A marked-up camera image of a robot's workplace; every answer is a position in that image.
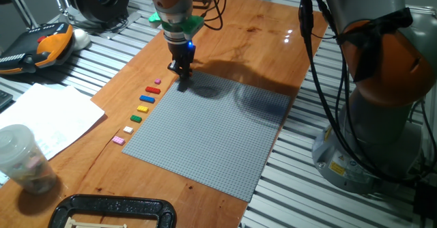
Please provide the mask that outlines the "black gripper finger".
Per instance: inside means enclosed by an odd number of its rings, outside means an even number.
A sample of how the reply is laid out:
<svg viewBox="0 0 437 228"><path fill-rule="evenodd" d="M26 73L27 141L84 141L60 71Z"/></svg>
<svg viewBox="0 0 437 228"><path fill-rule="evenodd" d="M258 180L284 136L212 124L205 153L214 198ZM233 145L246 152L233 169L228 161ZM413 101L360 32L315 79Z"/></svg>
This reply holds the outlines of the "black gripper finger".
<svg viewBox="0 0 437 228"><path fill-rule="evenodd" d="M171 72L177 74L181 79L186 78L186 71L184 68L184 63L174 59L168 66L167 69Z"/></svg>
<svg viewBox="0 0 437 228"><path fill-rule="evenodd" d="M189 78L191 76L191 64L194 60L195 56L195 47L188 48L186 53L184 54L184 68L186 71L186 77Z"/></svg>

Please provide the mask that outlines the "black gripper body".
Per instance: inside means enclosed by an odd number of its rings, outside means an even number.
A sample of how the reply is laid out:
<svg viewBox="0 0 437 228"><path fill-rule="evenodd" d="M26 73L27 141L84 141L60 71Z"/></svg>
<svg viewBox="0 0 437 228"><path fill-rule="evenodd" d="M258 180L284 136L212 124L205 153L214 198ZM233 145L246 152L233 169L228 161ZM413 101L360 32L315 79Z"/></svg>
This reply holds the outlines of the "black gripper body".
<svg viewBox="0 0 437 228"><path fill-rule="evenodd" d="M181 42L168 42L168 47L172 55L172 60L194 60L196 46L191 40L185 40Z"/></svg>

